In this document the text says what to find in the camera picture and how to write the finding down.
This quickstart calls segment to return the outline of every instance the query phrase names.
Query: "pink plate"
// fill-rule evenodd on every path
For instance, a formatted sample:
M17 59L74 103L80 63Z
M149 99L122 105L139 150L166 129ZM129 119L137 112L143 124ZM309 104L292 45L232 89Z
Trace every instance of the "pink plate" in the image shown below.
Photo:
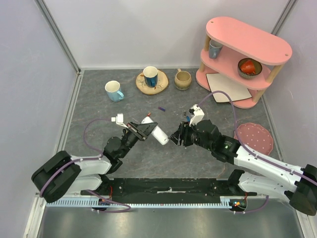
M239 125L237 129L243 143L262 154L269 155L273 150L273 138L263 126L254 123Z

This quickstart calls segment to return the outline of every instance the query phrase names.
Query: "wall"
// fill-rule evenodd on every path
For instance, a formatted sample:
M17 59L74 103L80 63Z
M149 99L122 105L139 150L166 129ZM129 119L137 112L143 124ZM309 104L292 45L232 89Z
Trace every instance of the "wall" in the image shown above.
M303 167L317 167L316 7L315 0L296 3L279 33L293 55L265 93L284 160Z
M33 0L0 7L0 231L22 237L35 186L52 156L75 72Z
M198 66L209 19L270 32L287 0L46 0L81 67Z

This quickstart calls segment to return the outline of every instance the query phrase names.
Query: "white cylinder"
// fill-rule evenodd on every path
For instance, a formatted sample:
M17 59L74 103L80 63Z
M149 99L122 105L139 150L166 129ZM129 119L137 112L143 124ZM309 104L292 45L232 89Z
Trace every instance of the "white cylinder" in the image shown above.
M150 117L146 117L141 121L141 124L153 122ZM156 140L162 145L165 145L168 142L168 136L162 131L162 129L157 125L151 133Z

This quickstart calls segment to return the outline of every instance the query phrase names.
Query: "marble surface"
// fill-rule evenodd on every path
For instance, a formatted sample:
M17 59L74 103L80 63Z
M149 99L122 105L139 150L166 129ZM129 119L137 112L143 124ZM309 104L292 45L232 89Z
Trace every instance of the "marble surface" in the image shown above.
M87 70L76 102L75 111L66 142L66 151L78 156L98 154L83 143L83 131L93 119L109 119L117 113L124 114L124 122L141 122L151 112L153 121L158 122L167 135L174 133L185 118L183 111L199 103L209 91L195 80L197 69L185 69L193 78L186 91L176 89L174 77L177 69L163 69L169 79L169 86L159 94L146 95L135 85L140 69L130 70ZM108 81L121 83L124 100L113 102L105 92ZM205 119L218 126L222 134L233 136L233 113L228 103L216 103L213 97L202 104ZM262 101L251 109L236 108L238 124L253 122L268 129L269 124ZM111 136L121 137L122 127L109 121L97 121L87 130L87 141L103 150ZM270 156L278 159L274 150ZM171 141L162 146L152 136L144 142L137 142L125 158L123 165L110 178L228 178L237 166L217 161L209 151L192 145L177 147Z

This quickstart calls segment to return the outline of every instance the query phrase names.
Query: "beige mug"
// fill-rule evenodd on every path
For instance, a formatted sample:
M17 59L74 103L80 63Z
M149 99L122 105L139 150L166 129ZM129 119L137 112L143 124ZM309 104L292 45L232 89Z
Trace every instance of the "beige mug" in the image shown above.
M177 74L175 75L175 85L179 90L186 90L192 83L192 76L187 71L182 71L180 68L177 69Z

